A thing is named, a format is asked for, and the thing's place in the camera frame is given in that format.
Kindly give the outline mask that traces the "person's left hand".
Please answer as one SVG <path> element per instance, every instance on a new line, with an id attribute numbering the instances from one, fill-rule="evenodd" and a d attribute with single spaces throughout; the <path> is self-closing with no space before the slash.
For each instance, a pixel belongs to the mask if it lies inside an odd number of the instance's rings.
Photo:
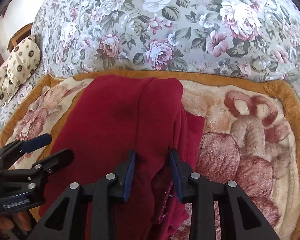
<path id="1" fill-rule="evenodd" d="M 31 228 L 31 223 L 30 223 L 30 217 L 27 214 L 26 211 L 22 211 L 17 213 L 17 218 L 20 220 L 21 222 L 21 227 L 25 230 L 25 231 L 30 231 Z M 13 222 L 4 216 L 0 216 L 0 229 L 2 230 L 11 230 L 14 228 Z"/>

